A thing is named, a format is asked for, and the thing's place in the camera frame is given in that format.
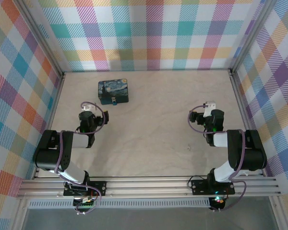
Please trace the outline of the starry night tin box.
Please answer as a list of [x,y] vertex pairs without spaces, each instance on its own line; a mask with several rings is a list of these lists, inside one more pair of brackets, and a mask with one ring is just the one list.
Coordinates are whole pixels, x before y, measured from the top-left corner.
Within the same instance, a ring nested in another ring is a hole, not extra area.
[[117,104],[129,101],[128,83],[126,79],[102,80],[98,82],[98,98],[102,105],[112,104],[115,97]]

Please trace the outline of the controller board with LED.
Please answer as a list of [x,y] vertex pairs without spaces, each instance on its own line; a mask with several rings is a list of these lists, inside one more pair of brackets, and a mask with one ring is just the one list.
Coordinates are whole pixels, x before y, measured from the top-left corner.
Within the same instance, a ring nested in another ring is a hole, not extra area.
[[220,211],[225,207],[226,201],[218,196],[209,198],[209,209],[212,211]]

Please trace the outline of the green controller board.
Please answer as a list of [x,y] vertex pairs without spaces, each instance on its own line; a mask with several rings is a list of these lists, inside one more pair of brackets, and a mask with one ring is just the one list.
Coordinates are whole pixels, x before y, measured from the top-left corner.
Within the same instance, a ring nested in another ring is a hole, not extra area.
[[94,205],[96,198],[91,196],[85,196],[85,197],[75,197],[73,199],[73,206],[74,207],[92,207]]

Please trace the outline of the aluminium side rail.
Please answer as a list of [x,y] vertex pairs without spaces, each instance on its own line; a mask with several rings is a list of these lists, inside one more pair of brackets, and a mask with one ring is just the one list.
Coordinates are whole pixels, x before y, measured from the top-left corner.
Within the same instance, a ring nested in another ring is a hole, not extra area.
[[253,168],[258,166],[255,170],[263,171],[267,166],[267,156],[262,141],[258,131],[252,129],[246,107],[243,104],[242,94],[235,79],[236,75],[231,75],[230,71],[228,71],[228,74],[238,103],[241,118],[246,129],[246,156],[244,158],[247,158],[247,163]]
[[61,95],[61,92],[62,92],[64,81],[65,81],[65,77],[66,77],[66,72],[63,73],[63,76],[62,76],[62,78],[61,78],[61,80],[59,82],[57,95],[55,97],[55,100],[54,100],[54,103],[53,103],[53,107],[51,109],[51,114],[50,114],[49,121],[47,123],[46,129],[51,129],[51,127],[52,127],[54,116],[55,116],[55,112],[57,110],[58,102],[59,102],[59,99],[60,99],[60,95]]

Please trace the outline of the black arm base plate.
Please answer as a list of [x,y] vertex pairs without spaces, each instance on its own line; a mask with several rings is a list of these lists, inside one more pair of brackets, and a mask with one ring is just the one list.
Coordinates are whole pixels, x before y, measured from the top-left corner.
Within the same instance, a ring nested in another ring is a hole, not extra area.
[[233,183],[220,183],[207,179],[191,180],[193,195],[234,195]]
[[[106,181],[88,181],[86,183],[89,187],[98,189],[102,196],[106,194],[107,182]],[[74,185],[68,182],[64,183],[64,196],[97,196],[98,192],[88,187]]]

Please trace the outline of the long aluminium rail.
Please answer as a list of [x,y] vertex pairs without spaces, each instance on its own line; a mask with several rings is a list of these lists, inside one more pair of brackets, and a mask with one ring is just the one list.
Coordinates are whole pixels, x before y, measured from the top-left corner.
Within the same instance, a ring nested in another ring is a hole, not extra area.
[[[92,181],[106,182],[103,198],[189,198],[196,186],[188,176],[161,177],[92,177]],[[274,177],[262,175],[240,176],[234,183],[234,197],[279,196],[280,186]],[[19,190],[18,199],[63,198],[63,180],[58,177],[38,177],[25,180]]]

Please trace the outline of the aluminium frame post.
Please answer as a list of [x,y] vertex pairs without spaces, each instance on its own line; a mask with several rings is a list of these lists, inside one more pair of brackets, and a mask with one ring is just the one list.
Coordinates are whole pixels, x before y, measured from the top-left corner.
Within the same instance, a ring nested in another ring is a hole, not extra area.
[[24,0],[13,0],[16,7],[20,11],[21,15],[24,17],[24,20],[28,24],[32,34],[36,38],[38,44],[41,46],[42,50],[44,51],[46,57],[48,58],[50,64],[54,68],[54,71],[60,76],[60,78],[64,78],[64,71],[60,67],[57,59],[55,58],[54,53],[52,52],[50,46],[48,45],[45,37],[43,36],[40,27],[38,26],[37,22],[35,21],[32,13],[30,12],[29,8],[25,4]]
[[231,75],[234,75],[239,67],[241,66],[243,60],[245,59],[247,53],[249,52],[251,46],[255,42],[260,30],[262,29],[265,21],[270,15],[272,9],[274,8],[277,0],[265,0],[261,10],[258,12],[256,20],[252,23],[250,29],[247,29],[249,33],[246,36],[246,39],[241,46],[239,53],[233,59],[233,64],[230,65],[229,71]]

